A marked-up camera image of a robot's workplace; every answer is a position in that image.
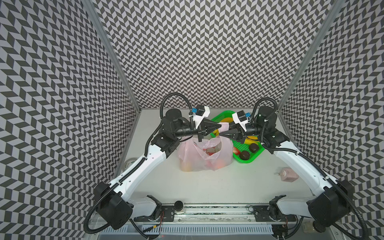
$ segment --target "black and white backdrop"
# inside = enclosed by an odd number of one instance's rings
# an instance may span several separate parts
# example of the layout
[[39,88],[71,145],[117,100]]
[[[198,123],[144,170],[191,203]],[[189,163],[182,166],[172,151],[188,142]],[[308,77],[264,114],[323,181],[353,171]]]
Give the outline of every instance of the black and white backdrop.
[[[304,152],[355,186],[371,239],[384,239],[382,1],[346,1],[283,109]],[[358,229],[354,215],[345,229]]]
[[0,239],[80,239],[135,116],[78,0],[0,1]]
[[142,108],[174,91],[216,108],[279,100],[332,3],[94,0]]

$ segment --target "pink plastic bag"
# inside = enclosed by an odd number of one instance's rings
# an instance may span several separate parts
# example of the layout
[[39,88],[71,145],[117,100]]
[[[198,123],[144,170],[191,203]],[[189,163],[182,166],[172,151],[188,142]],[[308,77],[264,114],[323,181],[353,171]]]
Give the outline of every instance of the pink plastic bag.
[[[219,132],[228,130],[227,122],[221,124],[223,127],[219,129]],[[218,152],[208,155],[205,150],[212,147],[221,148]],[[210,140],[203,139],[202,142],[193,137],[180,144],[180,169],[184,172],[215,171],[232,163],[232,149],[233,143],[226,137],[218,136]]]

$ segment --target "white table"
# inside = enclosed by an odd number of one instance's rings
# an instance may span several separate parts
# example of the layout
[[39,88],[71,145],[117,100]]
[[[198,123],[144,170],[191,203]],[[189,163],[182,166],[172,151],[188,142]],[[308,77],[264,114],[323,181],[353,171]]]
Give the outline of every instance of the white table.
[[[225,109],[211,109],[213,118]],[[188,110],[181,110],[188,119]],[[142,110],[126,159],[139,157],[150,134],[160,123],[159,110]],[[283,131],[279,119],[276,128]],[[137,187],[133,197],[153,195],[164,204],[181,200],[184,203],[268,203],[275,196],[312,196],[300,178],[282,182],[279,172],[287,165],[264,150],[253,162],[242,164],[233,160],[229,166],[216,171],[183,172],[179,169],[178,149],[157,166]]]

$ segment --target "green basket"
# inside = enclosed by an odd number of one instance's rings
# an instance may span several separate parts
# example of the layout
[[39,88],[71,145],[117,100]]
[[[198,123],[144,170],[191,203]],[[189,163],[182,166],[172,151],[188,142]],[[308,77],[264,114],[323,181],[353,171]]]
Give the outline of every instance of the green basket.
[[[235,113],[235,112],[234,111],[230,111],[230,110],[224,111],[224,112],[220,113],[219,115],[217,115],[216,117],[212,118],[212,121],[220,122],[224,118],[231,118],[233,113]],[[233,146],[237,147],[237,149],[239,149],[240,152],[245,150],[245,151],[249,152],[249,154],[250,154],[249,160],[243,160],[239,156],[233,154],[233,158],[236,159],[238,162],[241,162],[241,163],[250,163],[250,162],[252,162],[255,158],[257,158],[257,156],[260,155],[260,153],[262,151],[264,151],[263,146],[259,142],[256,142],[256,144],[259,146],[259,151],[255,152],[255,153],[252,153],[252,152],[249,151],[249,145],[248,144],[241,144],[241,143],[233,141],[233,140],[231,140],[231,141],[233,142]]]

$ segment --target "pink bottle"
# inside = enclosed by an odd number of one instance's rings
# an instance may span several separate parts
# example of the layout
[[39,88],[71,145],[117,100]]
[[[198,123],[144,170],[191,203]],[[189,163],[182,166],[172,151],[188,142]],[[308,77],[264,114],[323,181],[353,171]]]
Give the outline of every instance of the pink bottle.
[[275,175],[279,175],[281,180],[284,182],[293,182],[299,178],[299,175],[295,173],[290,168],[283,168],[279,173],[275,173]]

